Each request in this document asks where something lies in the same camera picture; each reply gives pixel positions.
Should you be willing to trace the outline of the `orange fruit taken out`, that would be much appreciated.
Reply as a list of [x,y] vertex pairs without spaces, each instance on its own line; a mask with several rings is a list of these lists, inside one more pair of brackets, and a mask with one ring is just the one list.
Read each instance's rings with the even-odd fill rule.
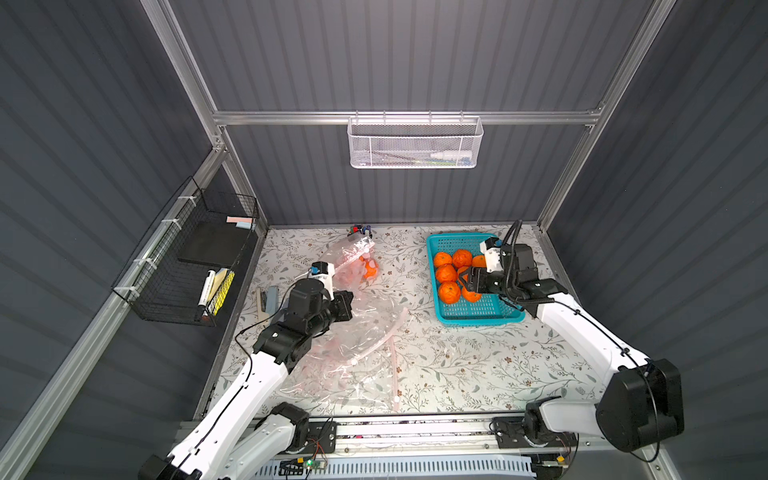
[[459,270],[473,265],[474,256],[469,250],[458,249],[452,255],[453,266]]

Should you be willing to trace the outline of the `orange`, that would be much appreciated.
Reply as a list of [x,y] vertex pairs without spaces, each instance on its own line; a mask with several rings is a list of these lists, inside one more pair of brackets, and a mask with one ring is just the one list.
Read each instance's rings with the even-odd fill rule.
[[435,279],[439,284],[446,282],[456,282],[458,279],[458,274],[453,265],[444,264],[436,269]]
[[433,256],[433,267],[435,269],[438,269],[440,267],[446,266],[446,265],[453,265],[453,257],[451,254],[448,254],[446,252],[437,252]]
[[462,288],[461,289],[461,295],[462,295],[462,297],[466,301],[468,301],[470,303],[476,303],[476,302],[480,301],[482,299],[482,297],[483,297],[482,294],[477,293],[477,292],[469,291],[466,288]]
[[462,298],[461,288],[455,281],[442,282],[438,288],[438,299],[446,305],[457,303]]
[[486,258],[484,255],[475,256],[472,260],[472,266],[478,268],[486,268]]

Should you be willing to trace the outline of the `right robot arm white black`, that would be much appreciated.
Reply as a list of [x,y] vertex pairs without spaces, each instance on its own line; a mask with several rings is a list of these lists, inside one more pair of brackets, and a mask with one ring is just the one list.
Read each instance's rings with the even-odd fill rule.
[[516,221],[503,238],[479,244],[485,258],[459,277],[470,293],[493,294],[524,310],[559,334],[599,376],[602,394],[594,401],[551,396],[526,406],[526,440],[543,447],[558,434],[592,435],[636,456],[646,446],[683,433],[684,405],[679,370],[631,347],[589,314],[553,278],[542,278],[532,249],[518,242]]

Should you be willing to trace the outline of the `clear zip-top bag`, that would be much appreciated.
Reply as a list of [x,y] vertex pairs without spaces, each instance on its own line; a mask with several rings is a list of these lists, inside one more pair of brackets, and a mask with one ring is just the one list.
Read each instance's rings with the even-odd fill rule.
[[379,273],[373,258],[375,242],[367,234],[355,232],[331,244],[320,256],[322,262],[332,264],[333,285],[337,290],[353,290],[371,282]]
[[388,414],[400,410],[398,365],[382,346],[367,355],[306,356],[273,395],[313,415]]
[[355,292],[351,306],[351,320],[334,323],[313,341],[303,362],[305,373],[312,380],[330,382],[350,374],[353,367],[392,340],[410,316],[405,304],[367,290]]

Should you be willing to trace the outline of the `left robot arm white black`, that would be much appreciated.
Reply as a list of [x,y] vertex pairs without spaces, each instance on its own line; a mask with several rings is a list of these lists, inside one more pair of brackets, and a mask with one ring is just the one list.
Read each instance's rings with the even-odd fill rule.
[[353,299],[350,291],[334,290],[329,275],[296,281],[220,401],[170,453],[150,456],[138,477],[250,479],[276,455],[303,450],[309,414],[288,403],[274,407],[251,433],[246,430],[313,340],[353,318]]

